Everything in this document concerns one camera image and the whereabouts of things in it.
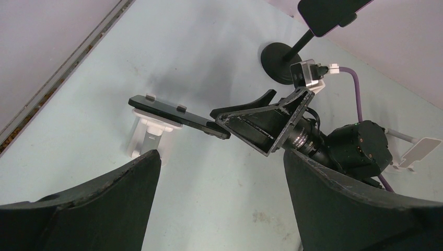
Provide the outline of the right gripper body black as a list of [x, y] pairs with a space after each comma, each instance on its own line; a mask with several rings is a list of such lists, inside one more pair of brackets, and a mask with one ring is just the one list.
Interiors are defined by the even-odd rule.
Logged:
[[319, 131], [313, 119], [302, 117], [283, 144], [283, 149], [294, 149], [318, 163], [327, 163], [326, 135]]

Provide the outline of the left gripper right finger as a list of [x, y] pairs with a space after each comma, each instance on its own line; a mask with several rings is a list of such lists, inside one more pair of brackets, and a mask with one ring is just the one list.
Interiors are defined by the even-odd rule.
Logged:
[[442, 203], [369, 186], [294, 150], [284, 168], [304, 250], [442, 250]]

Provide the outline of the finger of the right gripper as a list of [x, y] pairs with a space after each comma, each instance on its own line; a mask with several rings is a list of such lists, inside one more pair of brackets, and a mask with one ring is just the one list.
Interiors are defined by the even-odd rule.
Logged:
[[314, 92], [299, 87], [277, 103], [222, 113], [215, 122], [264, 156], [269, 156], [283, 147], [313, 97]]
[[265, 107], [270, 104], [270, 102], [272, 101], [272, 99], [274, 98], [276, 93], [277, 92], [274, 89], [269, 89], [265, 94], [263, 94], [261, 97], [259, 97], [258, 99], [254, 100], [252, 102], [242, 104], [242, 105], [235, 105], [235, 106], [230, 106], [230, 107], [222, 107], [222, 108], [213, 109], [209, 115], [211, 118], [213, 118], [215, 120], [217, 118], [217, 116], [222, 113], [231, 113], [231, 112], [236, 112], [236, 111], [241, 111], [241, 110], [248, 110], [248, 109]]

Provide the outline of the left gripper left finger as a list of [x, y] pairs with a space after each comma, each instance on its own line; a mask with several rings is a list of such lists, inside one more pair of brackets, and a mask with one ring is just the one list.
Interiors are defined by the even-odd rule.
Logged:
[[35, 201], [1, 206], [1, 250], [141, 250], [161, 170], [151, 150]]

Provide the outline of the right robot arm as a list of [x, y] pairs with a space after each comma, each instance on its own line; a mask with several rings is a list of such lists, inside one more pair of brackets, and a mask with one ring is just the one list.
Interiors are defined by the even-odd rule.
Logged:
[[314, 92], [298, 87], [272, 104], [275, 94], [270, 89], [253, 102], [217, 108], [210, 116], [217, 125], [264, 156], [279, 149], [295, 150], [341, 174], [381, 187], [373, 178], [393, 159], [383, 127], [365, 120], [325, 135], [320, 130], [318, 113], [308, 106]]

